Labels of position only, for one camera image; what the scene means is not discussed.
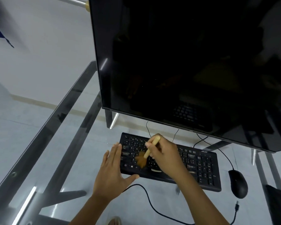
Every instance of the floor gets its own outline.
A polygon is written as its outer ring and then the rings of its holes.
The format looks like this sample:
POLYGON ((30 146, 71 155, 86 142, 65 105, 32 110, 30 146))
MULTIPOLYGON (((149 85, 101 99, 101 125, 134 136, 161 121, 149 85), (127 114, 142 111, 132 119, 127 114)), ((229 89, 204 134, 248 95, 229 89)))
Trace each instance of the floor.
MULTIPOLYGON (((53 110, 49 108, 15 101, 8 91, 0 87, 0 182, 52 112, 53 110)), ((82 121, 81 116, 70 114, 66 117, 10 203, 11 207, 19 208, 33 186, 37 186, 38 192, 44 191, 82 121)), ((119 141, 122 132, 148 137, 145 123, 146 121, 138 118, 120 115, 114 128, 109 130, 106 128, 104 111, 101 110, 62 188, 62 191, 86 190, 87 196, 43 208, 41 214, 70 221, 92 193, 94 179, 104 152, 110 149, 113 143, 119 141)), ((148 127, 151 134, 160 132, 169 140, 173 139, 177 131, 176 128, 153 122, 149 122, 148 127)), ((184 130, 179 130, 174 139, 174 143, 186 146, 193 146, 197 141, 198 137, 194 133, 184 130)), ((217 139, 208 139, 210 143, 216 141, 217 139)), ((198 148, 206 146, 204 143, 197 145, 198 148)), ((222 191, 220 193, 205 191, 205 193, 223 216, 231 222, 237 201, 230 188, 228 171, 231 170, 231 165, 218 150, 215 152, 218 155, 222 191)), ((240 200, 240 209, 234 224, 271 224, 257 168, 251 165, 251 149, 231 144, 224 147, 223 152, 233 166, 242 172, 249 186, 247 197, 240 200)), ((269 177, 269 184, 275 186, 269 167, 264 162, 264 155, 261 154, 260 157, 269 177)), ((281 175, 281 152, 276 153, 274 159, 281 175)), ((142 184, 147 189, 153 206, 160 213, 186 223, 194 222, 183 195, 176 194, 176 185, 145 178, 139 178, 135 183, 142 184)), ((113 200, 97 224, 105 224, 108 218, 115 215, 122 218, 123 225, 179 224, 155 213, 150 208, 144 190, 140 187, 133 187, 113 200)))

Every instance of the computer monitor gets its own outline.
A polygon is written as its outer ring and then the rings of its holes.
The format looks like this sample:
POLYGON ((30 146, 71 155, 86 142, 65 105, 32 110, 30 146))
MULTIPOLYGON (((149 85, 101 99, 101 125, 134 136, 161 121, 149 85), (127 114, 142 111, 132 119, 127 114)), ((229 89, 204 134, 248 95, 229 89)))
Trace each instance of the computer monitor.
POLYGON ((102 107, 281 151, 281 0, 89 0, 102 107))

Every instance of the mouse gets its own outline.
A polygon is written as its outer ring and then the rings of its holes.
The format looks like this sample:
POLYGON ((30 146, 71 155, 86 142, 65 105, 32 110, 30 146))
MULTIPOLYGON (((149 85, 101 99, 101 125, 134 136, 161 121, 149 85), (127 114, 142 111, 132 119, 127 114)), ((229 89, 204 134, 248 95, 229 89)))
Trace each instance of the mouse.
POLYGON ((229 176, 231 181, 232 193, 239 199, 243 199, 248 193, 248 184, 242 175, 237 170, 229 170, 229 176))

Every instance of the foot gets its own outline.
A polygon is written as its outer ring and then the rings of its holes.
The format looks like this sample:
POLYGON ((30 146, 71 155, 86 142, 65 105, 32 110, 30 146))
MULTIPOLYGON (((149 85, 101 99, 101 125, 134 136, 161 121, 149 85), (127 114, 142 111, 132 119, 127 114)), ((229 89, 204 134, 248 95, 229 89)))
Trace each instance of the foot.
POLYGON ((118 216, 113 217, 113 218, 109 221, 108 225, 122 225, 122 222, 121 222, 120 217, 118 217, 118 216))

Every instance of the brush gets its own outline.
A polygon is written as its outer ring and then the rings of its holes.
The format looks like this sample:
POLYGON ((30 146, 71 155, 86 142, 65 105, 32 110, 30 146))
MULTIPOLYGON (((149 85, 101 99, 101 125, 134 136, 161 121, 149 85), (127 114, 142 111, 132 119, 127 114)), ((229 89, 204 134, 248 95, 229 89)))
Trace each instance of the brush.
MULTIPOLYGON (((152 144, 155 146, 158 141, 160 140, 160 136, 156 136, 152 142, 152 144)), ((138 166, 140 168, 144 168, 146 166, 146 163, 147 163, 147 158, 148 156, 150 155, 150 150, 148 149, 146 151, 146 153, 144 151, 140 151, 139 152, 139 155, 135 157, 137 163, 138 163, 138 166)))

